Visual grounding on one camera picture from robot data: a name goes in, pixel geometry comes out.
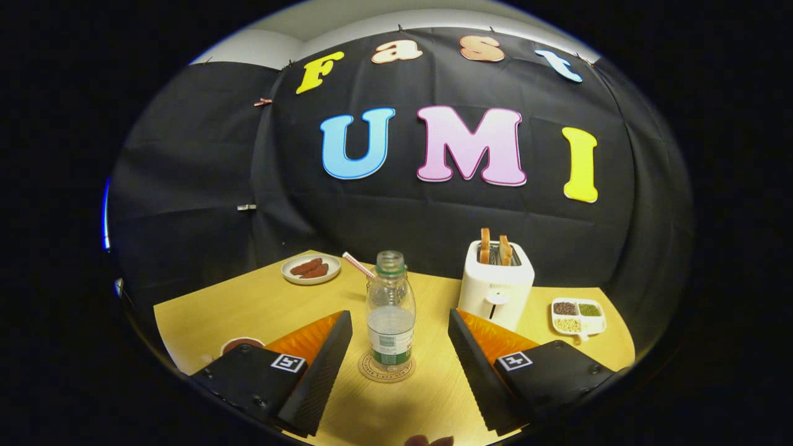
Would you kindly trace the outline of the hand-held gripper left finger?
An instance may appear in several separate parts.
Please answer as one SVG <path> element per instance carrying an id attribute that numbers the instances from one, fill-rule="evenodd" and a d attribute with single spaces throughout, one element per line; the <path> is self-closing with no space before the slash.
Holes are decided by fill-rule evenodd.
<path id="1" fill-rule="evenodd" d="M 255 423 L 315 435 L 352 334 L 351 314 L 342 310 L 264 347 L 233 341 L 191 383 Z"/>

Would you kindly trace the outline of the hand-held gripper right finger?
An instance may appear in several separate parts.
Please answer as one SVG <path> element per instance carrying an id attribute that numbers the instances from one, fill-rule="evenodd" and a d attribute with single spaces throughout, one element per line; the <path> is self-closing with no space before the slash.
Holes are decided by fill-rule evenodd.
<path id="1" fill-rule="evenodd" d="M 569 417 L 617 378 L 567 342 L 538 344 L 459 308 L 448 334 L 485 426 L 499 435 Z"/>

